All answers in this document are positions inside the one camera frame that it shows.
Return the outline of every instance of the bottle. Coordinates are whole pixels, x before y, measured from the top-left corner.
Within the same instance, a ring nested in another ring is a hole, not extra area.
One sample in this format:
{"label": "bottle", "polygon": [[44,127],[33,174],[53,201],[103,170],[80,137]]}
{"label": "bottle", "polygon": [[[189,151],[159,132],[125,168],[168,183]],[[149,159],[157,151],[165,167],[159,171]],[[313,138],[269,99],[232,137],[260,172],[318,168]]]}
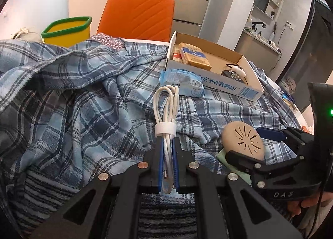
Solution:
{"label": "bottle", "polygon": [[269,41],[273,41],[274,36],[275,36],[275,33],[272,32],[268,40],[269,40]]}

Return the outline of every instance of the shelf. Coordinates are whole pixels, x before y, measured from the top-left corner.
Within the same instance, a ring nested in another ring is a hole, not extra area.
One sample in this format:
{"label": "shelf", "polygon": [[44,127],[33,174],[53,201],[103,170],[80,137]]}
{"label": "shelf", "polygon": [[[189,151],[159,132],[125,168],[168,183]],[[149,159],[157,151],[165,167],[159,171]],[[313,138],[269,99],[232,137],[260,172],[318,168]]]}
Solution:
{"label": "shelf", "polygon": [[262,11],[259,7],[253,5],[254,8],[258,9],[261,13],[263,13],[267,18],[271,19],[272,21],[274,21],[274,19],[272,19],[269,15],[267,15],[264,11]]}
{"label": "shelf", "polygon": [[274,9],[277,9],[277,8],[280,7],[280,6],[278,6],[278,5],[276,4],[276,2],[274,2],[273,0],[269,0],[269,2],[274,6],[274,7],[273,7]]}

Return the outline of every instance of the pink patterned fabric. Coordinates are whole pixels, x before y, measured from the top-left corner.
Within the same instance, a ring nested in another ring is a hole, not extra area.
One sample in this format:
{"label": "pink patterned fabric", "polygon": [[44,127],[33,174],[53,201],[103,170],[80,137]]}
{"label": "pink patterned fabric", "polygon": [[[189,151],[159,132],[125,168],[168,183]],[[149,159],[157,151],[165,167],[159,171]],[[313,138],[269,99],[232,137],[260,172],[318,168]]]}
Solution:
{"label": "pink patterned fabric", "polygon": [[125,48],[123,38],[113,38],[112,36],[109,36],[104,33],[98,33],[96,35],[93,35],[90,39],[96,40],[103,45],[110,46],[117,51]]}

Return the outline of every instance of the open cardboard box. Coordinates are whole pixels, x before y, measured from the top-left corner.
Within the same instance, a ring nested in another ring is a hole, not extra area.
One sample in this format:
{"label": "open cardboard box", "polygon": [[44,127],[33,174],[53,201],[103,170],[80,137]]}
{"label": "open cardboard box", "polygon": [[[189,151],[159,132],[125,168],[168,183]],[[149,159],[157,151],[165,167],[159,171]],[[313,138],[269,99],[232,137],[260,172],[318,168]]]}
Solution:
{"label": "open cardboard box", "polygon": [[[207,71],[172,60],[174,49],[181,42],[199,47],[211,64],[211,70]],[[230,67],[227,67],[226,64],[238,64],[241,66],[246,73],[245,78],[248,84],[222,76],[221,73],[223,70],[230,70]],[[174,32],[166,57],[165,70],[168,69],[184,69],[193,72],[201,76],[204,86],[215,88],[251,101],[257,101],[264,93],[264,89],[257,75],[243,55],[218,44],[187,34]]]}

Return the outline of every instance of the green bin rim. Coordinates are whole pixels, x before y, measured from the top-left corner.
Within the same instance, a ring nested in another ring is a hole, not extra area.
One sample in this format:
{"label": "green bin rim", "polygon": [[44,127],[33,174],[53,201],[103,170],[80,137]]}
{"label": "green bin rim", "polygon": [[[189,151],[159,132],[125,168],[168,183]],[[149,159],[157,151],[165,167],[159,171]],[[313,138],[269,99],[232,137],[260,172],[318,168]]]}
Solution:
{"label": "green bin rim", "polygon": [[[56,21],[52,22],[49,26],[47,26],[45,28],[45,30],[41,33],[42,38],[50,38],[50,37],[56,37],[56,36],[61,36],[61,35],[65,35],[65,34],[72,34],[72,33],[81,32],[84,29],[87,29],[89,27],[92,20],[93,20],[92,17],[88,17],[88,16],[73,17],[73,18],[65,18],[65,19],[56,20]],[[48,33],[48,31],[53,26],[56,26],[56,25],[62,24],[62,23],[72,22],[72,21],[86,21],[86,22],[84,24],[80,25],[80,26],[76,26],[76,27],[73,27],[73,28],[68,28],[68,29]]]}

